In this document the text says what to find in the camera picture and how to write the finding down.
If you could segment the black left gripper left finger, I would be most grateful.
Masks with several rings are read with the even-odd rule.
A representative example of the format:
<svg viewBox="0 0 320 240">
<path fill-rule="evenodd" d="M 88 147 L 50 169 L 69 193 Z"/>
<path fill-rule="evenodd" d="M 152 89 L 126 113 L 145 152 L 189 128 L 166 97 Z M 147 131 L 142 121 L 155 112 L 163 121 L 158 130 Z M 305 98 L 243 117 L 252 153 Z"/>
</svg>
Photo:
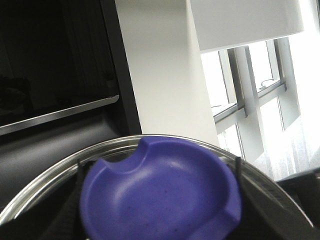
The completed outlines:
<svg viewBox="0 0 320 240">
<path fill-rule="evenodd" d="M 53 223 L 47 229 L 48 240 L 85 240 L 85 233 L 80 223 L 80 194 L 84 181 L 84 169 L 77 161 L 76 183 L 73 191 L 58 212 Z"/>
</svg>

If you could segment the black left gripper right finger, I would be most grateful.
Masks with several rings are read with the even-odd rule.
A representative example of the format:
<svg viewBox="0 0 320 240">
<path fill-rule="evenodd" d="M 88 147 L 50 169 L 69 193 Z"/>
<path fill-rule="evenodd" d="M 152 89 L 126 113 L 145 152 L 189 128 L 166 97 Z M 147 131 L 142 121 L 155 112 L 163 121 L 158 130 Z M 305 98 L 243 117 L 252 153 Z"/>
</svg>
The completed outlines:
<svg viewBox="0 0 320 240">
<path fill-rule="evenodd" d="M 236 240 L 312 240 L 314 226 L 301 208 L 274 181 L 240 157 L 234 174 L 242 195 Z"/>
</svg>

